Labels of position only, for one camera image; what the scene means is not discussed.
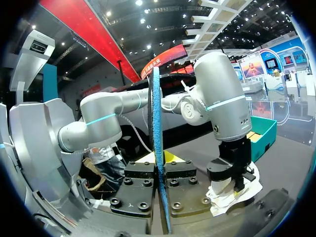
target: display screen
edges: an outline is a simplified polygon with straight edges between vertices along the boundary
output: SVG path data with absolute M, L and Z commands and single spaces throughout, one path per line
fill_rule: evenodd
M 142 70 L 141 78 L 142 80 L 152 72 L 153 67 L 160 67 L 161 65 L 170 62 L 187 55 L 186 50 L 183 45 L 177 45 L 173 48 L 166 50 L 157 57 L 153 58 Z
M 261 56 L 259 54 L 256 54 L 253 57 L 241 59 L 240 67 L 242 68 L 245 78 L 251 78 L 264 74 L 261 64 Z
M 284 60 L 285 60 L 285 64 L 292 64 L 293 63 L 291 56 L 284 57 Z
M 277 61 L 275 58 L 273 59 L 270 59 L 270 60 L 267 60 L 265 61 L 266 65 L 267 65 L 267 68 L 268 69 L 271 69 L 271 68 L 276 68 L 277 67 Z
M 293 57 L 296 63 L 306 63 L 307 59 L 303 51 L 296 51 L 293 53 Z

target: white machine housing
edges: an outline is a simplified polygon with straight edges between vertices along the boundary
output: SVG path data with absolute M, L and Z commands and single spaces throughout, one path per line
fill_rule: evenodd
M 27 91 L 55 49 L 55 40 L 32 30 L 19 53 L 10 81 L 10 91 Z

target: white cloth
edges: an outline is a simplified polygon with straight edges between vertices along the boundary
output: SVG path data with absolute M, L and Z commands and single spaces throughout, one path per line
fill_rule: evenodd
M 116 143 L 106 147 L 93 147 L 89 149 L 88 155 L 93 164 L 105 162 L 115 156 L 112 147 L 116 147 Z
M 243 179 L 245 187 L 239 193 L 234 192 L 235 181 L 231 181 L 220 194 L 215 194 L 212 186 L 208 187 L 209 191 L 206 196 L 211 199 L 212 206 L 210 211 L 213 216 L 218 216 L 226 213 L 226 211 L 233 205 L 249 200 L 262 190 L 262 185 L 259 183 L 260 175 L 257 166 L 251 162 L 250 168 L 254 169 L 254 176 L 256 179 L 250 182 L 247 179 Z

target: person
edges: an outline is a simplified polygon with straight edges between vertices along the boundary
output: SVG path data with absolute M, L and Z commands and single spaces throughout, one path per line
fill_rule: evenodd
M 93 165 L 109 182 L 109 185 L 118 190 L 124 179 L 126 163 L 120 154 L 116 143 L 105 147 L 92 147 L 85 149 Z

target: white wall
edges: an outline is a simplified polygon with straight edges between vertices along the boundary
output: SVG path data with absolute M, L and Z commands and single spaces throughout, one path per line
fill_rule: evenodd
M 130 80 L 125 77 L 126 85 L 131 84 Z M 59 98 L 65 99 L 66 104 L 75 111 L 76 100 L 81 99 L 85 90 L 100 84 L 101 89 L 108 86 L 119 88 L 123 86 L 120 71 L 105 61 L 92 68 L 85 74 L 81 75 L 74 82 L 67 85 L 59 92 Z

